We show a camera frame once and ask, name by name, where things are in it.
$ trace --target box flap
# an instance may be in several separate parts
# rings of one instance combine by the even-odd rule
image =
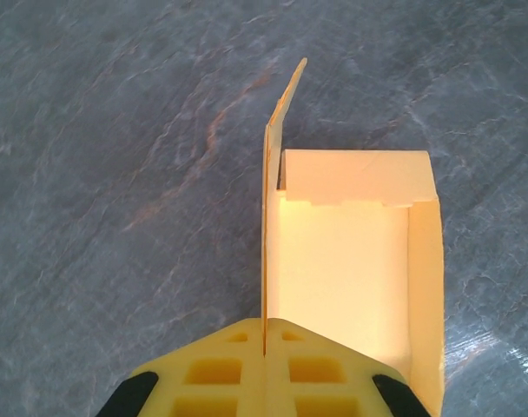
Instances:
[[[267,219],[268,200],[271,191],[277,188],[278,174],[280,172],[281,137],[283,130],[283,119],[291,104],[291,99],[297,85],[299,84],[302,71],[307,65],[307,59],[303,58],[295,70],[283,96],[278,101],[275,111],[266,125],[264,135],[264,149],[262,162],[262,232],[261,232],[261,320],[263,350],[266,354],[266,327],[267,327]]]

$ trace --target marble countertop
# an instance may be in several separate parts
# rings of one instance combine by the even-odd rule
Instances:
[[[0,0],[0,417],[260,313],[264,125],[427,149],[445,416],[528,416],[528,0]]]

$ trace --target open box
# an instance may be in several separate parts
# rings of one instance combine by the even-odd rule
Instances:
[[[397,369],[432,415],[444,394],[443,245],[423,151],[281,153],[303,60],[266,128],[262,320],[281,318]]]

